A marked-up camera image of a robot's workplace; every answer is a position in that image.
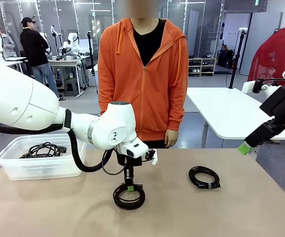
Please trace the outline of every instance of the person in gray shirt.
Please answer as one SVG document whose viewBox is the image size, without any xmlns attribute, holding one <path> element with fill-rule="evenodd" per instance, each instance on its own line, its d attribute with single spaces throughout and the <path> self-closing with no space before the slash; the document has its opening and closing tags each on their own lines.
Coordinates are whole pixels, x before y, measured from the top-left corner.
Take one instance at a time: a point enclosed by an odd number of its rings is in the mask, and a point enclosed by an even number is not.
<svg viewBox="0 0 285 237">
<path fill-rule="evenodd" d="M 8 57 L 16 57 L 16 53 L 14 52 L 13 48 L 15 47 L 15 44 L 10 36 L 2 33 L 0 28 L 0 35 L 3 40 L 3 56 L 5 58 Z"/>
</svg>

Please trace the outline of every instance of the man in black jacket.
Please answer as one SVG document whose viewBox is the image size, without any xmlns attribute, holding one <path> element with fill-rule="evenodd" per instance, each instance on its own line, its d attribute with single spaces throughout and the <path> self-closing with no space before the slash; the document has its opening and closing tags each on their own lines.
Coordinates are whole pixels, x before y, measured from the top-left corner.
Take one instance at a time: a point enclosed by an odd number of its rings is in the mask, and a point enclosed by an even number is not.
<svg viewBox="0 0 285 237">
<path fill-rule="evenodd" d="M 32 67 L 35 79 L 44 84 L 44 77 L 46 77 L 49 88 L 56 94 L 59 101 L 65 100 L 65 98 L 59 97 L 53 72 L 45 54 L 45 50 L 48 49 L 48 43 L 39 32 L 34 30 L 36 22 L 30 17 L 24 17 L 21 23 L 23 25 L 23 32 L 20 35 L 20 40 L 25 56 Z"/>
</svg>

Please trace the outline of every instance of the plastic storage bin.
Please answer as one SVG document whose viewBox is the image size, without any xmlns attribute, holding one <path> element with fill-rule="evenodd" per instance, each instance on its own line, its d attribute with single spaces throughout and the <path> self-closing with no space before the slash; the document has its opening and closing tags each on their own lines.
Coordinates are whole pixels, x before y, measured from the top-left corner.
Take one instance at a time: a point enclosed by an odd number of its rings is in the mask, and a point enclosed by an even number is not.
<svg viewBox="0 0 285 237">
<path fill-rule="evenodd" d="M 61 157 L 19 159 L 29 148 L 44 142 L 64 146 L 67 152 Z M 85 161 L 86 144 L 78 141 L 78 151 Z M 67 134 L 46 134 L 21 136 L 14 139 L 0 152 L 0 166 L 11 180 L 33 180 L 74 177 L 81 173 L 74 163 L 71 143 Z"/>
</svg>

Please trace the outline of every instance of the black t-shirt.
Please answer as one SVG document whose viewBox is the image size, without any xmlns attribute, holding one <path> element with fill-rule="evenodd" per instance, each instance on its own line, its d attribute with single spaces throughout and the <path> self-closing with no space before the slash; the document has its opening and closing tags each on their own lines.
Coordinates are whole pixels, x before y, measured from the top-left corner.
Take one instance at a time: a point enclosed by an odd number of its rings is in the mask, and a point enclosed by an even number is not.
<svg viewBox="0 0 285 237">
<path fill-rule="evenodd" d="M 152 32 L 145 35 L 138 34 L 134 29 L 134 39 L 144 66 L 150 62 L 154 54 L 160 48 L 165 25 L 166 20 L 159 19 L 157 27 Z"/>
</svg>

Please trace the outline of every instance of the black cap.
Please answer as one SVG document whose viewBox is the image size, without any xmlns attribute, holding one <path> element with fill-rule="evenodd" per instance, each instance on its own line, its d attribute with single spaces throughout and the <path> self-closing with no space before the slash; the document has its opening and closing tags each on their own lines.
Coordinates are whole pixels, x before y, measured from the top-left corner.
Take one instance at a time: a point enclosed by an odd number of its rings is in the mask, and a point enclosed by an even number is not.
<svg viewBox="0 0 285 237">
<path fill-rule="evenodd" d="M 22 24 L 27 24 L 29 22 L 36 23 L 36 21 L 33 21 L 30 17 L 24 17 L 23 20 L 21 21 Z"/>
</svg>

